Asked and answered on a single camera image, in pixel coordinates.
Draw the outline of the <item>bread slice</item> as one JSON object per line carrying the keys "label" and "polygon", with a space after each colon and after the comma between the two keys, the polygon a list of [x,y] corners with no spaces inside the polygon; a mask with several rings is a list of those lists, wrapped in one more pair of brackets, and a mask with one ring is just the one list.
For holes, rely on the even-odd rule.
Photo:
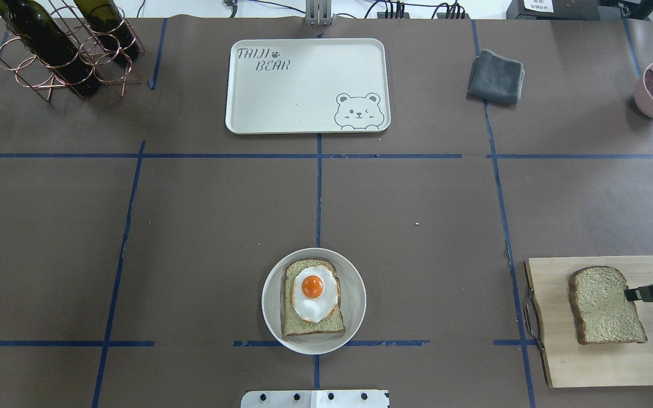
{"label": "bread slice", "polygon": [[610,266],[589,266],[569,277],[569,304],[580,345],[648,341],[637,308],[625,297],[624,274]]}
{"label": "bread slice", "polygon": [[[292,307],[292,284],[299,272],[307,267],[316,265],[324,265],[332,271],[340,287],[340,298],[336,312],[333,315],[325,318],[321,322],[310,323],[301,320]],[[282,333],[284,336],[293,337],[300,335],[344,333],[345,325],[341,312],[341,283],[336,274],[336,267],[329,261],[309,258],[300,259],[288,265],[285,273],[283,273],[282,299],[283,312],[285,313],[282,322]]]}

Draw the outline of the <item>fried egg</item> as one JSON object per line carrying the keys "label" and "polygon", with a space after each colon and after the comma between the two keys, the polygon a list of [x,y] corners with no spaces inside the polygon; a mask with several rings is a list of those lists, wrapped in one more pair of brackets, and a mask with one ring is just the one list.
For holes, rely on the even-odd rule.
{"label": "fried egg", "polygon": [[318,323],[336,312],[340,287],[332,271],[316,265],[299,272],[292,284],[292,307],[301,320]]}

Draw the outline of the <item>cream bear tray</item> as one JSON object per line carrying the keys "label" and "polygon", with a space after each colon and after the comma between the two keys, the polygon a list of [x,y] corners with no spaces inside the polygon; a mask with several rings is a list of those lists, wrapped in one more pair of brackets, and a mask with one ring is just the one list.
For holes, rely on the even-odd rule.
{"label": "cream bear tray", "polygon": [[375,133],[391,124],[383,43],[249,39],[230,50],[225,124],[234,134]]}

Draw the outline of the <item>wooden cutting board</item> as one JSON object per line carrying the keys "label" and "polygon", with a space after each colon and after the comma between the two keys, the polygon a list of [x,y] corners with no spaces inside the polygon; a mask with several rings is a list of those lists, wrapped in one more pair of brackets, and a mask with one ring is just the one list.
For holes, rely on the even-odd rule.
{"label": "wooden cutting board", "polygon": [[653,256],[530,258],[525,263],[544,346],[542,359],[553,388],[653,385],[653,303],[638,302],[646,343],[580,345],[569,303],[570,275],[610,266],[635,288],[653,283]]}

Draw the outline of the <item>dark green wine bottle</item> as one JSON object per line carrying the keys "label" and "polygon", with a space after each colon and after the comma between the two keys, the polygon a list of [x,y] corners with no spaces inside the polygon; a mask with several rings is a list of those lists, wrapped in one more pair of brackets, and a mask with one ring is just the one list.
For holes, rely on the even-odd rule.
{"label": "dark green wine bottle", "polygon": [[78,47],[38,2],[0,1],[0,17],[73,93],[91,96],[99,90],[94,68],[83,61]]}

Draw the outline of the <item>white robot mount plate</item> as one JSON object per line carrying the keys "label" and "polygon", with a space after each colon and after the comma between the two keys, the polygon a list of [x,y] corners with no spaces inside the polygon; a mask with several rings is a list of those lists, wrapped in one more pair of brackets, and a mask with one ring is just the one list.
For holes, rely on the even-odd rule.
{"label": "white robot mount plate", "polygon": [[387,390],[252,390],[241,407],[390,407]]}

